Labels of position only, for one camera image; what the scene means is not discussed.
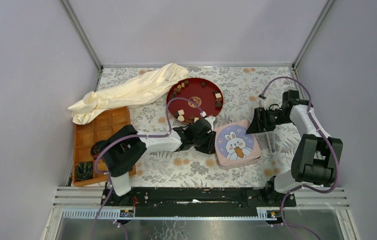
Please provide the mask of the silver tin lid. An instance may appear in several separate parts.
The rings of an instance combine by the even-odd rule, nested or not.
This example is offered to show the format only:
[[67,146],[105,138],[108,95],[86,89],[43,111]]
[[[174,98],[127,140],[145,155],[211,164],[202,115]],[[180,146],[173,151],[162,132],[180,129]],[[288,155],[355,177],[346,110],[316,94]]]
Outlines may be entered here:
[[216,127],[215,150],[217,159],[240,160],[260,158],[262,155],[254,134],[246,134],[250,121],[247,119]]

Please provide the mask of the silver metal tongs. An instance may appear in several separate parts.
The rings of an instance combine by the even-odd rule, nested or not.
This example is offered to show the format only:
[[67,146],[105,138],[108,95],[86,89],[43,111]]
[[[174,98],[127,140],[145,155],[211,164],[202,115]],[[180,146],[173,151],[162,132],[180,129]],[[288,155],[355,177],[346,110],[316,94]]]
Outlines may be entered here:
[[[264,100],[259,100],[258,101],[258,106],[260,108],[264,107]],[[275,139],[274,139],[274,131],[267,131],[266,132],[266,139],[267,139],[267,145],[268,145],[268,149],[274,153],[276,150],[275,150]]]

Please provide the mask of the pink tin with white dividers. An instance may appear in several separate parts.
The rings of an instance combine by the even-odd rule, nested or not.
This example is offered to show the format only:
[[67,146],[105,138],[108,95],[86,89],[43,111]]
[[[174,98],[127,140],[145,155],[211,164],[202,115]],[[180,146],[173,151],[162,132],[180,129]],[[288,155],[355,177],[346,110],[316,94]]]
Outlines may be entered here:
[[260,157],[257,158],[243,158],[243,159],[228,159],[219,158],[217,160],[218,166],[223,170],[229,170],[233,168],[239,168],[244,166],[250,166],[257,164]]

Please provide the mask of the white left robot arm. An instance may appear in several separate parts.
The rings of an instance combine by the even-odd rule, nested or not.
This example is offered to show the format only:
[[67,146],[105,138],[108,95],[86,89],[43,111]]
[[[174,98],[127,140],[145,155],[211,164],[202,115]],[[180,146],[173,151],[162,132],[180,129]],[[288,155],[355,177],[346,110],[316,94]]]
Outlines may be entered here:
[[107,140],[96,142],[90,150],[96,162],[102,160],[113,187],[112,199],[127,205],[132,198],[129,172],[144,155],[168,151],[180,152],[194,148],[215,154],[214,116],[202,117],[187,127],[174,127],[167,133],[142,133],[133,125],[125,125]]

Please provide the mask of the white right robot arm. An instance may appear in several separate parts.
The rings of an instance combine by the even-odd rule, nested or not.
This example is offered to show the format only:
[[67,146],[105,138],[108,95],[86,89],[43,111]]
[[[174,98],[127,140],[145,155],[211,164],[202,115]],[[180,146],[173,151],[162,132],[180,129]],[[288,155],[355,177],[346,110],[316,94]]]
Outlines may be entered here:
[[323,130],[311,102],[301,99],[297,90],[283,93],[281,107],[260,105],[255,108],[246,133],[272,132],[277,125],[289,123],[294,124],[301,139],[290,170],[271,177],[260,190],[258,199],[268,206],[295,206],[288,203],[294,191],[307,188],[327,194],[335,189],[338,180],[343,142]]

